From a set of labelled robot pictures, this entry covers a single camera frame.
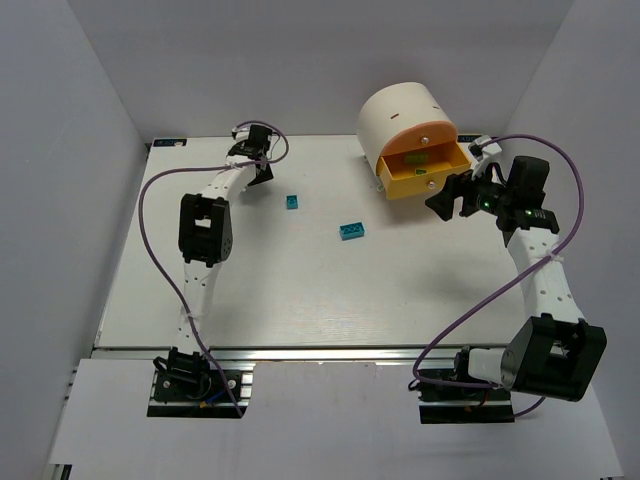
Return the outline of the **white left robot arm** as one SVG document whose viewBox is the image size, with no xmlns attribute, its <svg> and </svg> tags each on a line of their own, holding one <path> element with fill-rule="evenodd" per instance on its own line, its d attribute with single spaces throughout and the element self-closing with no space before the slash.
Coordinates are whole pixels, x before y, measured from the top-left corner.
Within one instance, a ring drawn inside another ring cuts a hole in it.
<svg viewBox="0 0 640 480">
<path fill-rule="evenodd" d="M 178 247 L 184 260 L 183 296 L 191 313 L 181 313 L 176 347 L 187 354 L 200 347 L 190 319 L 201 327 L 213 302 L 213 292 L 222 263 L 233 246 L 231 206 L 247 187 L 273 178 L 266 163 L 273 128 L 245 123 L 232 130 L 226 168 L 196 194 L 186 194 L 180 203 Z"/>
</svg>

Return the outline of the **orange drawer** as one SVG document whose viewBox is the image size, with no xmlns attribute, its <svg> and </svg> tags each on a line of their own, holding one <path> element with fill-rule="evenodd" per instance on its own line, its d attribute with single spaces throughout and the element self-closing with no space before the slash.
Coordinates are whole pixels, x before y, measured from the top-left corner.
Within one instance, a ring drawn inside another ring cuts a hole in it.
<svg viewBox="0 0 640 480">
<path fill-rule="evenodd" d="M 393 136 L 382 148 L 380 155 L 389 156 L 450 143 L 457 139 L 457 135 L 457 128 L 450 121 L 432 121 L 417 124 Z M 427 145 L 421 143 L 422 137 L 429 138 L 430 141 Z"/>
</svg>

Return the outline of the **yellow drawer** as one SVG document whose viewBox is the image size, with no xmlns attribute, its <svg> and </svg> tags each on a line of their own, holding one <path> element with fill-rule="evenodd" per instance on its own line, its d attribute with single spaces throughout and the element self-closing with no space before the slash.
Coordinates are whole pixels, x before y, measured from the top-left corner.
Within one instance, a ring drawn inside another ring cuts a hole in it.
<svg viewBox="0 0 640 480">
<path fill-rule="evenodd" d="M 388 200 L 433 195 L 452 174 L 464 173 L 471 162 L 457 142 L 381 156 L 376 165 Z"/>
</svg>

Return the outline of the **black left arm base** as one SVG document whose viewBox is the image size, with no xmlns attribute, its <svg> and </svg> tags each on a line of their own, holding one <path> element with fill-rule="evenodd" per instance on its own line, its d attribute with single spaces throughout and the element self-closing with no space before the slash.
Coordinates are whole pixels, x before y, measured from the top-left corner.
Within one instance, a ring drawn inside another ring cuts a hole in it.
<svg viewBox="0 0 640 480">
<path fill-rule="evenodd" d="M 155 369 L 147 407 L 149 418 L 239 419 L 251 395 L 252 373 L 224 369 L 224 376 L 201 353 L 172 348 L 153 359 Z"/>
</svg>

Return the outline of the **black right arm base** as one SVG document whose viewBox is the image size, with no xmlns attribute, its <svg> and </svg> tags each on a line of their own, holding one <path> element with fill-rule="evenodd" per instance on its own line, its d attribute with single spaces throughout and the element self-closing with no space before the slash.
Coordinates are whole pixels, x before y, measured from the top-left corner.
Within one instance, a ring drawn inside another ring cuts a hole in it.
<svg viewBox="0 0 640 480">
<path fill-rule="evenodd" d="M 412 379 L 421 424 L 500 424 L 515 421 L 511 394 L 503 389 L 470 389 L 427 384 Z"/>
</svg>

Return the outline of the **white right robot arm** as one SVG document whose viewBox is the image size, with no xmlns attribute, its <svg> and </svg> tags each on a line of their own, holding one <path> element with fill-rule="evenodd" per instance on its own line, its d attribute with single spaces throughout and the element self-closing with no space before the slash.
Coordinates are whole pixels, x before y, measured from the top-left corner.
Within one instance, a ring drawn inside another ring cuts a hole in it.
<svg viewBox="0 0 640 480">
<path fill-rule="evenodd" d="M 456 354 L 445 383 L 465 389 L 499 387 L 566 401 L 581 400 L 607 345 L 603 328 L 587 323 L 571 294 L 559 258 L 559 225 L 544 208 L 547 161 L 514 159 L 509 177 L 472 171 L 447 177 L 426 200 L 442 220 L 483 211 L 496 219 L 518 272 L 525 322 L 504 348 L 466 346 Z"/>
</svg>

